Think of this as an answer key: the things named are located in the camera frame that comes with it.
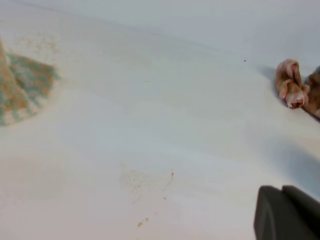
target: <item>brown stain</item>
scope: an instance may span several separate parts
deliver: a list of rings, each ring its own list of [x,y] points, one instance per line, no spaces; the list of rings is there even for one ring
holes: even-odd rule
[[[123,171],[119,181],[133,198],[132,204],[139,202],[145,194],[157,185],[157,180],[154,177],[135,169]]]
[[[32,51],[41,58],[42,61],[55,62],[60,54],[59,40],[56,36],[49,33],[31,32],[20,36],[17,45],[21,51]]]
[[[172,182],[174,181],[174,175],[175,175],[175,173],[172,171],[171,172],[171,179],[168,181],[168,183],[165,185],[165,187],[162,189],[162,191],[164,192],[166,189],[167,189],[167,187],[169,187],[171,184],[172,184]]]

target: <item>white surface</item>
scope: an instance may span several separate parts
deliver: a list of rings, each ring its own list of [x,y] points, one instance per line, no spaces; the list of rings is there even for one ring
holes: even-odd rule
[[[308,0],[12,0],[166,34],[249,59],[318,66],[320,2]]]
[[[253,240],[260,185],[320,197],[319,123],[275,96],[278,62],[6,1],[0,34],[64,77],[0,129],[0,239]]]

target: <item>stain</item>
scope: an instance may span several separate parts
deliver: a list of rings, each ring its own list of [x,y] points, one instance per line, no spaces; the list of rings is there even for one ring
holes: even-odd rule
[[[167,187],[169,187],[169,186],[172,184],[172,182],[174,181],[174,175],[175,175],[175,173],[172,171],[172,172],[171,172],[171,179],[167,182],[167,184],[165,185],[165,187],[162,189],[163,192],[164,192],[164,191],[167,189]]]
[[[32,32],[22,35],[16,40],[17,50],[27,54],[33,53],[38,60],[56,64],[57,55],[61,53],[57,36],[49,33]]]
[[[132,204],[139,202],[145,194],[158,185],[158,181],[155,177],[135,169],[124,170],[120,175],[119,181],[130,193]]]
[[[55,198],[66,175],[58,166],[21,158],[0,159],[0,211],[22,201]]]

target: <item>white tabletop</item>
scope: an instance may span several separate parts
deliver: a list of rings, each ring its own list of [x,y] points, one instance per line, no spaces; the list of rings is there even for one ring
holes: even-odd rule
[[[63,77],[0,129],[1,240],[253,240],[261,185],[320,196],[320,125],[278,62],[8,2],[0,34]]]

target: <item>black object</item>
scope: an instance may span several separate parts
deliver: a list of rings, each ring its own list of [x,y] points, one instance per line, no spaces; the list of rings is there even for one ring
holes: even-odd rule
[[[261,186],[254,232],[256,240],[320,240],[320,203],[294,186]]]

